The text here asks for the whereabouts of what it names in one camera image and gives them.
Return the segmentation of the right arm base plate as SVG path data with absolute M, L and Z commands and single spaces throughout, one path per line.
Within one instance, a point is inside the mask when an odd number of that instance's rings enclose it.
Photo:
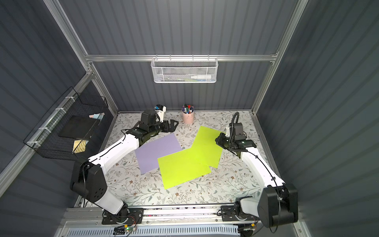
M 259 217 L 251 215 L 251 214 L 244 214 L 241 211 L 236 210 L 236 208 L 231 205 L 222 205 L 217 215 L 221 216 L 224 222 L 233 222 L 233 221 L 258 222 L 260 220 Z

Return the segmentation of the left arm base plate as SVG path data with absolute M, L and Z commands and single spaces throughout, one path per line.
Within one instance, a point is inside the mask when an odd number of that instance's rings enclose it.
M 102 225 L 135 225 L 142 222 L 143 215 L 143 208 L 122 208 L 117 214 L 104 210 L 101 223 Z

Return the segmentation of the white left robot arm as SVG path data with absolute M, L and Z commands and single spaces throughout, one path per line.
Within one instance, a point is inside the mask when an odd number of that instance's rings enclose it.
M 162 122 L 137 122 L 110 147 L 88 159 L 76 161 L 70 189 L 85 200 L 107 211 L 109 215 L 118 218 L 127 217 L 129 215 L 128 205 L 108 189 L 105 175 L 127 154 L 141 147 L 161 132 L 174 132 L 178 124 L 179 122 L 173 119 L 163 120 Z

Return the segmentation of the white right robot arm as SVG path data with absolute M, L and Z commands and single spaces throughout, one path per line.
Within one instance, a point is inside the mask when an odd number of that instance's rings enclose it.
M 296 223 L 299 219 L 298 191 L 293 184 L 281 179 L 263 160 L 252 140 L 232 141 L 221 133 L 215 142 L 221 148 L 238 156 L 257 175 L 257 180 L 263 187 L 258 200 L 253 197 L 237 198 L 233 210 L 222 211 L 232 217 L 226 220 L 246 220 L 257 217 L 264 227 L 272 228 Z

